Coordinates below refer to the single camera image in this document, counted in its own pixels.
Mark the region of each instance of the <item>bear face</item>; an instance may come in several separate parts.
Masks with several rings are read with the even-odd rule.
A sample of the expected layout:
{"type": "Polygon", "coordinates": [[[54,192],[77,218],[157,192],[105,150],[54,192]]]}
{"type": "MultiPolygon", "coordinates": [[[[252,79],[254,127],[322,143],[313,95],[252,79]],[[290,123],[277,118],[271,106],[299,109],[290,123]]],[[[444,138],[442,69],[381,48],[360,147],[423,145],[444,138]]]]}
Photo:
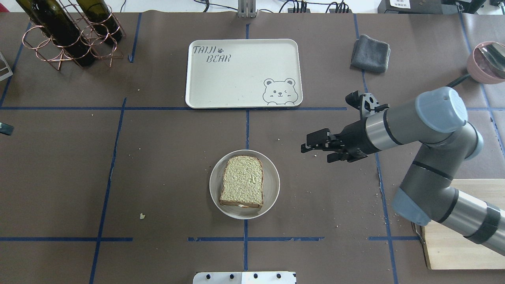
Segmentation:
{"type": "Polygon", "coordinates": [[[294,89],[294,80],[291,78],[284,81],[266,79],[264,85],[263,100],[268,105],[294,105],[294,102],[298,100],[298,94],[294,89]]]}

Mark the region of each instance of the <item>gray cloth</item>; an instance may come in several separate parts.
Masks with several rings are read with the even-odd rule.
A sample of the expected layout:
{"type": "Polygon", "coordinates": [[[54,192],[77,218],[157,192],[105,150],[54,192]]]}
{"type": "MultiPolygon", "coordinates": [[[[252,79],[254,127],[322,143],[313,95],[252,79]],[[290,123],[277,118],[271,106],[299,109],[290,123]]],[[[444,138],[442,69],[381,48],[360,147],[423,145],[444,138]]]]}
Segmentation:
{"type": "Polygon", "coordinates": [[[389,44],[362,34],[354,43],[350,64],[367,71],[384,73],[387,70],[389,53],[389,44]]]}

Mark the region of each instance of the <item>light blue joint cap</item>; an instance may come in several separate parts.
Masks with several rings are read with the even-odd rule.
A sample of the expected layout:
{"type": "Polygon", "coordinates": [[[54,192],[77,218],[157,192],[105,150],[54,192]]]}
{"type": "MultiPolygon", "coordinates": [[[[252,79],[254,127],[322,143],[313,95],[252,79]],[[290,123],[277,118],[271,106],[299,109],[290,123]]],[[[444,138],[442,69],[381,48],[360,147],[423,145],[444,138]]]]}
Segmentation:
{"type": "Polygon", "coordinates": [[[399,187],[392,205],[401,217],[417,225],[426,226],[431,221],[430,217],[399,187]]]}
{"type": "Polygon", "coordinates": [[[482,148],[484,147],[484,138],[482,138],[482,135],[478,130],[475,129],[475,132],[477,133],[477,145],[475,146],[473,153],[465,158],[465,161],[473,159],[480,153],[480,151],[482,151],[482,148]]]}
{"type": "Polygon", "coordinates": [[[416,98],[419,118],[431,129],[441,133],[451,133],[468,121],[467,108],[450,87],[427,91],[416,98]]]}

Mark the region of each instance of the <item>wooden board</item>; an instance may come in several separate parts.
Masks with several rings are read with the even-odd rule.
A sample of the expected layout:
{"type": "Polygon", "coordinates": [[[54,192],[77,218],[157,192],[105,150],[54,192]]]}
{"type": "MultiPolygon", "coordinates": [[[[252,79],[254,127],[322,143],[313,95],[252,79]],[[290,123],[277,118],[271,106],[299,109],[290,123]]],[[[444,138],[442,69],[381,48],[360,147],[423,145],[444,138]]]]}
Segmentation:
{"type": "MultiPolygon", "coordinates": [[[[455,179],[451,185],[505,208],[505,179],[455,179]]],[[[437,222],[432,221],[423,228],[423,238],[429,269],[505,269],[505,256],[437,222]]]]}

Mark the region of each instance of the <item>bread slice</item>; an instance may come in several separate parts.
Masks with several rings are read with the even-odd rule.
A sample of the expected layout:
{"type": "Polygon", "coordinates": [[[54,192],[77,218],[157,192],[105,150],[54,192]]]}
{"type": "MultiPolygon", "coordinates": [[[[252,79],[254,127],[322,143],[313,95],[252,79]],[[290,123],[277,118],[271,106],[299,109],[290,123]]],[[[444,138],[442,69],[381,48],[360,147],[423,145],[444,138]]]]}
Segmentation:
{"type": "Polygon", "coordinates": [[[263,164],[258,158],[235,156],[228,160],[219,204],[243,208],[263,206],[263,164]]]}

